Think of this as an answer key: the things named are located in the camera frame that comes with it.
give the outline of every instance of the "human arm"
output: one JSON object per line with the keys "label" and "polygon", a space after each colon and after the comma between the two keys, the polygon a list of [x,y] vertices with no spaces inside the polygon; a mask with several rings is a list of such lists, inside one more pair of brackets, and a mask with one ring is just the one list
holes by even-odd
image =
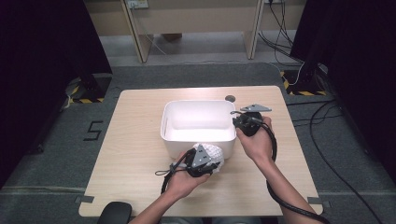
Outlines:
{"label": "human arm", "polygon": [[[264,123],[271,128],[271,119],[262,117]],[[246,136],[240,129],[236,129],[236,134],[247,155],[254,161],[259,170],[267,179],[268,183],[274,190],[274,193],[284,202],[289,203],[298,208],[304,209],[311,213],[315,213],[314,209],[294,188],[289,180],[283,176],[276,164],[272,160],[272,143],[269,134],[260,128],[253,136]],[[321,223],[311,217],[306,217],[290,211],[289,209],[280,207],[284,218],[289,224],[296,223]]]}
{"label": "human arm", "polygon": [[169,180],[168,188],[130,224],[157,224],[163,214],[178,200],[188,196],[196,187],[206,182],[210,175],[192,177],[185,171],[177,171]]}

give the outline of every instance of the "table top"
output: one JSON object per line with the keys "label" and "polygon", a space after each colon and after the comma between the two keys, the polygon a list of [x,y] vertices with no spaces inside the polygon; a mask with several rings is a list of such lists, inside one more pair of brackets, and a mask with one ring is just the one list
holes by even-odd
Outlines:
{"label": "table top", "polygon": [[[85,196],[84,217],[99,217],[110,202],[132,205],[136,216],[161,194],[169,157],[160,135],[163,110],[175,100],[224,100],[235,97],[235,108],[259,104],[272,108],[278,144],[276,164],[290,183],[307,197],[318,197],[312,176],[290,119],[281,91],[276,86],[153,89],[123,91],[108,126]],[[317,213],[322,206],[312,204]],[[281,216],[279,205],[268,194],[265,178],[248,158],[238,139],[233,155],[188,197],[175,203],[169,217]]]}

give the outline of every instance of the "wall socket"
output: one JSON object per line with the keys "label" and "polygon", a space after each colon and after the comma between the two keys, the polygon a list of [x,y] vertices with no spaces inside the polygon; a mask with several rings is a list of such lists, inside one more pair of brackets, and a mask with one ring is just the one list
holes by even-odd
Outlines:
{"label": "wall socket", "polygon": [[130,9],[149,8],[148,0],[127,0],[127,3]]}
{"label": "wall socket", "polygon": [[[284,2],[286,2],[286,0],[273,0],[273,4],[281,4],[281,3],[284,3]],[[265,5],[269,5],[270,1],[269,0],[264,0],[264,4]]]}

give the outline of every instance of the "human hand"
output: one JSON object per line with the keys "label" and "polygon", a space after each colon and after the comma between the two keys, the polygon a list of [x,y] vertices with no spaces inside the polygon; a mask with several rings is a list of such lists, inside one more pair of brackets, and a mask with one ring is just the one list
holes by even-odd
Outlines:
{"label": "human hand", "polygon": [[[181,152],[176,161],[180,160],[184,153],[185,152]],[[186,171],[180,171],[183,170],[181,167],[177,167],[176,170],[175,174],[172,175],[169,180],[168,188],[165,193],[172,194],[177,200],[188,196],[196,187],[205,183],[210,177],[210,174],[192,177]]]}
{"label": "human hand", "polygon": [[[262,116],[264,123],[272,130],[271,119]],[[236,135],[241,141],[247,156],[255,163],[258,161],[271,161],[272,143],[271,138],[264,128],[260,128],[253,136],[246,136],[239,128],[236,129]]]}

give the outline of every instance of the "white plastic bin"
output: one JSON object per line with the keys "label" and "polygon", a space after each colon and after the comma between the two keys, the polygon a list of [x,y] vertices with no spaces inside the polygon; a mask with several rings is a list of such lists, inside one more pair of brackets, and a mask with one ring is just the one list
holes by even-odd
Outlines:
{"label": "white plastic bin", "polygon": [[169,156],[177,158],[196,143],[220,147],[224,159],[233,154],[235,127],[230,112],[235,111],[228,101],[172,101],[163,111],[161,138]]}

